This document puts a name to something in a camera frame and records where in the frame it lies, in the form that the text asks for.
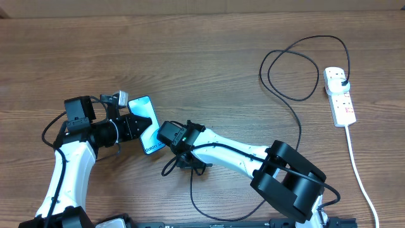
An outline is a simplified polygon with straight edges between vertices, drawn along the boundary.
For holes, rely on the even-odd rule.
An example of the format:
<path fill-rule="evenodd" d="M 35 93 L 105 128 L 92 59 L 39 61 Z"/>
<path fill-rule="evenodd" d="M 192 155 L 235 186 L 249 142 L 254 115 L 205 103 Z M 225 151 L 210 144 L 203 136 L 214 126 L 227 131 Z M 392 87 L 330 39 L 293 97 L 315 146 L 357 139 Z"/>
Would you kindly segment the blue screen Galaxy smartphone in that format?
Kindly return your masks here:
<path fill-rule="evenodd" d="M 128 102 L 130 113 L 136 117 L 140 130 L 140 141 L 146 155 L 157 152 L 164 148 L 164 144 L 158 140 L 159 122 L 154 111 L 151 98 L 143 96 Z"/>

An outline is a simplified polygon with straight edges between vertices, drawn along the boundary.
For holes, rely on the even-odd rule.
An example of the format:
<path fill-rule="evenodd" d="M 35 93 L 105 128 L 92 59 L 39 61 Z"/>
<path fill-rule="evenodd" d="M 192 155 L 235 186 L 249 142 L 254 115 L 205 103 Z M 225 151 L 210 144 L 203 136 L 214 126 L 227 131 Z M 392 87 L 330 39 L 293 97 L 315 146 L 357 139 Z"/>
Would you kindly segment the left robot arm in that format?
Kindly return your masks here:
<path fill-rule="evenodd" d="M 149 97 L 128 100 L 125 92 L 79 96 L 64 102 L 54 142 L 55 166 L 46 197 L 32 220 L 20 227 L 93 227 L 85 212 L 89 177 L 99 148 L 140 138 L 156 114 Z"/>

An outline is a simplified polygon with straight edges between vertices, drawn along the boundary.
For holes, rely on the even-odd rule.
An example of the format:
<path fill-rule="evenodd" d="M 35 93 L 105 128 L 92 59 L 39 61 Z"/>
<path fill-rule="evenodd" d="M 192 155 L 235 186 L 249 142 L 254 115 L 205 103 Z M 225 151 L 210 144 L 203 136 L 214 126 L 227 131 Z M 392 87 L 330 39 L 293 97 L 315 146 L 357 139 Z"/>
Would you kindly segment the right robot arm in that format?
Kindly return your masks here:
<path fill-rule="evenodd" d="M 174 167 L 189 168 L 201 175 L 207 167 L 220 165 L 250 178 L 251 187 L 299 227 L 325 225 L 327 216 L 320 205 L 326 176 L 288 144 L 243 144 L 192 122 L 179 126 L 165 121 L 157 138 L 175 154 L 163 175 Z"/>

